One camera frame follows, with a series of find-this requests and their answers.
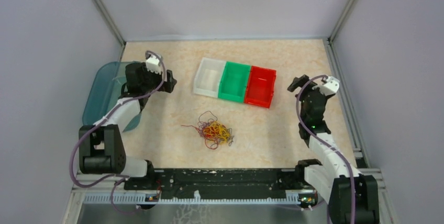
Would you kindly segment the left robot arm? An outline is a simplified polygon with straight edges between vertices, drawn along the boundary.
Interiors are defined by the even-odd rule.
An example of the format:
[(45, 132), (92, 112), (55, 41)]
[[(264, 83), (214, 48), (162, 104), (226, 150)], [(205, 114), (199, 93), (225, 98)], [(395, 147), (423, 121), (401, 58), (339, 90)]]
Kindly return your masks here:
[(177, 81), (171, 70), (160, 66), (154, 71), (145, 62), (127, 64), (125, 79), (116, 105), (96, 123), (79, 129), (79, 168), (83, 174), (136, 177), (138, 185), (151, 189), (157, 182), (152, 164), (127, 156), (121, 134), (141, 114), (152, 94), (173, 92)]

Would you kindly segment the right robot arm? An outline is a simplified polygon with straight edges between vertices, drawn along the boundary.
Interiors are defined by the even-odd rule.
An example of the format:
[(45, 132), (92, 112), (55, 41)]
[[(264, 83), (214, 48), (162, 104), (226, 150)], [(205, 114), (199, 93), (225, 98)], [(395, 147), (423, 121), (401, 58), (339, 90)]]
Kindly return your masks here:
[(287, 90), (297, 88), (299, 135), (318, 158), (298, 162), (295, 183), (317, 190), (328, 206), (329, 223), (380, 223), (377, 180), (351, 165), (324, 119), (327, 101), (339, 91), (340, 81), (328, 75), (302, 75)]

